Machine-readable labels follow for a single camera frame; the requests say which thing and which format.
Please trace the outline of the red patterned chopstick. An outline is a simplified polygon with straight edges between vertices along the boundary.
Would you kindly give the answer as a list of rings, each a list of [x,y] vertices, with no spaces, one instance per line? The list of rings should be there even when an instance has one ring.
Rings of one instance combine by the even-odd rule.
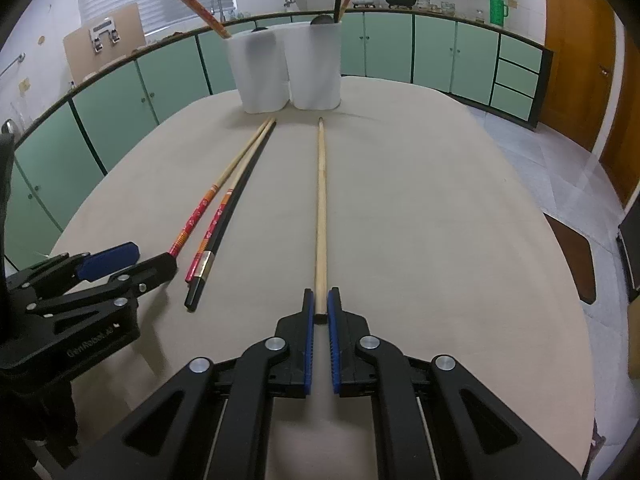
[[[250,140],[247,141],[247,144],[245,144],[242,150],[239,151],[239,153],[233,157],[232,161],[229,162],[229,165],[226,168],[224,168],[224,170],[222,170],[222,173],[219,175],[216,181],[209,187],[209,189],[203,195],[200,202],[198,203],[198,206],[194,208],[194,211],[192,211],[192,214],[190,214],[189,219],[186,220],[186,223],[184,224],[178,236],[176,237],[176,239],[171,244],[168,250],[168,252],[173,257],[177,257],[179,255],[179,252],[181,252],[181,249],[183,248],[184,244],[186,244],[186,241],[189,239],[194,228],[196,227],[198,222],[200,222],[201,216],[205,214],[205,211],[208,208],[209,204],[216,197],[221,187],[226,183],[226,181],[232,175],[232,172],[239,165],[240,161],[244,158],[244,156],[247,154],[250,148],[256,143],[259,136],[266,130],[267,126],[270,124],[271,121],[272,121],[272,117],[268,117],[260,124],[260,126],[252,135]]]
[[[228,29],[226,29],[224,25],[206,9],[205,6],[199,3],[198,0],[180,1],[193,11],[206,25],[213,29],[219,37],[222,39],[230,39],[232,37]]]

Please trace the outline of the plain bamboo chopstick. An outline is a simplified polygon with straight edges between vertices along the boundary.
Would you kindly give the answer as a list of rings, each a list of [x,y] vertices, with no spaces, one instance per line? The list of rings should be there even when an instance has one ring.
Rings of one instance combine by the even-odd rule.
[[[226,194],[224,194],[224,197],[222,198],[220,204],[218,205],[218,208],[216,209],[216,212],[214,213],[213,219],[209,223],[209,226],[208,226],[207,230],[205,231],[205,234],[204,234],[204,237],[203,237],[203,239],[201,241],[201,244],[200,244],[200,246],[198,246],[198,250],[196,251],[196,253],[194,255],[194,258],[193,258],[193,260],[192,260],[192,262],[191,262],[191,264],[189,266],[189,269],[186,271],[186,276],[184,277],[184,281],[186,282],[186,284],[189,284],[190,281],[192,281],[192,278],[194,277],[195,271],[198,270],[198,265],[200,264],[201,258],[203,258],[204,252],[206,252],[206,250],[207,250],[207,245],[209,244],[209,240],[214,235],[214,233],[215,233],[215,231],[217,229],[217,226],[220,223],[222,214],[226,210],[227,205],[230,202],[231,197],[233,195],[233,192],[238,187],[240,179],[241,179],[242,175],[244,174],[246,168],[248,167],[248,164],[250,163],[250,160],[255,155],[260,142],[262,142],[262,140],[265,139],[266,133],[269,131],[269,129],[275,123],[276,123],[276,118],[274,118],[274,117],[270,117],[266,121],[266,124],[262,127],[262,131],[258,134],[257,139],[252,143],[252,146],[248,149],[248,153],[246,155],[244,155],[243,158],[240,160],[240,168],[234,170],[233,180],[232,180],[232,182],[231,182]]]

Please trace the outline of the kitchen faucet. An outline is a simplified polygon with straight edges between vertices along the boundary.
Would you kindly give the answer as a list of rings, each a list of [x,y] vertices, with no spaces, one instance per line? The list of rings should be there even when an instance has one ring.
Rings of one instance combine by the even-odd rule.
[[[222,0],[210,0],[210,13],[221,23],[224,22],[224,5]]]

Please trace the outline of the green lower cabinets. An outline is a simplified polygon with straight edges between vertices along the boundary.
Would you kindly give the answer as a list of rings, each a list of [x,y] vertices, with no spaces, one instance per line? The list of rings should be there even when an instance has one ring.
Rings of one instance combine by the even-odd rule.
[[[552,51],[462,18],[350,11],[346,76],[411,82],[534,128]],[[16,268],[49,255],[100,181],[155,127],[191,103],[230,91],[222,41],[199,29],[118,61],[58,99],[18,138],[4,254]]]

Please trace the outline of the steel electric kettle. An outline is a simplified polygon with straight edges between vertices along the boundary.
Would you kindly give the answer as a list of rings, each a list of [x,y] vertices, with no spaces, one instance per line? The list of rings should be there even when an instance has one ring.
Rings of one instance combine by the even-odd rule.
[[[20,128],[17,127],[17,124],[12,119],[7,119],[5,122],[2,122],[1,132],[3,134],[12,134],[12,136],[15,136],[20,132]]]

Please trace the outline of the brown board with holder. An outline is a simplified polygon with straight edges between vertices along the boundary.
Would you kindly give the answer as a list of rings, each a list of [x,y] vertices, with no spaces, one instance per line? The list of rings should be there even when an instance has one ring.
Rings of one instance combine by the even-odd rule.
[[[146,45],[137,3],[94,18],[63,39],[70,76],[80,84]]]

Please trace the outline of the brown wooden stool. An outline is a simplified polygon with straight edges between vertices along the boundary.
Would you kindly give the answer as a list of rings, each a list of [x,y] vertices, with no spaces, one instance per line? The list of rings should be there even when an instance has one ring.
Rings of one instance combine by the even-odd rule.
[[[593,304],[597,300],[596,274],[588,240],[561,221],[544,216],[562,249],[580,300]]]

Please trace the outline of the black oven appliance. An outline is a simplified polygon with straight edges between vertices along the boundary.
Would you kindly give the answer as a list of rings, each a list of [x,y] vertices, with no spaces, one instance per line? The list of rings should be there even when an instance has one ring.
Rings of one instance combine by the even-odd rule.
[[[639,296],[640,281],[640,204],[635,200],[618,226],[616,236],[626,278],[629,301]]]

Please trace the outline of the white twin utensil holder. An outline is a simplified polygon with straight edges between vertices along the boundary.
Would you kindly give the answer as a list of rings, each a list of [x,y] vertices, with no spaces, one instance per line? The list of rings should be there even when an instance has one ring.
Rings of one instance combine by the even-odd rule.
[[[247,114],[334,110],[341,103],[342,25],[299,22],[244,30],[226,40],[227,58]]]

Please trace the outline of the wooden door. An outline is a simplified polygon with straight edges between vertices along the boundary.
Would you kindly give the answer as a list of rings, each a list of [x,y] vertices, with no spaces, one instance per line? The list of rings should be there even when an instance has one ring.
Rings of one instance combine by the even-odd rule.
[[[600,162],[618,199],[626,206],[639,185],[639,48],[625,32],[620,97]]]
[[[606,0],[546,0],[544,45],[553,58],[540,119],[590,151],[611,92],[613,9]]]

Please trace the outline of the black wok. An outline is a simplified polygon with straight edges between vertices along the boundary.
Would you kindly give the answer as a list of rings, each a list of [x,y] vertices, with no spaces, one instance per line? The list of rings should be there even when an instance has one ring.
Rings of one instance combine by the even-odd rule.
[[[390,9],[412,10],[416,0],[385,0]]]

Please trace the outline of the green thermos jug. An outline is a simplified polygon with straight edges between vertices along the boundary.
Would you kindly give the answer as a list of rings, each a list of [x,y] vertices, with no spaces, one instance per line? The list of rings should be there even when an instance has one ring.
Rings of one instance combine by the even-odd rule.
[[[503,27],[509,17],[509,6],[504,0],[489,0],[489,23]]]

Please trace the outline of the wall towel rail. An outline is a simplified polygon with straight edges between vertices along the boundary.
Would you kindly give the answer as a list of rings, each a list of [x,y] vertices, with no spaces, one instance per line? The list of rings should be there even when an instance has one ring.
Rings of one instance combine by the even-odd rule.
[[[22,64],[25,61],[25,58],[26,58],[25,53],[21,53],[17,55],[17,57],[14,58],[11,62],[9,62],[9,64],[0,72],[0,77],[6,74],[15,65]]]

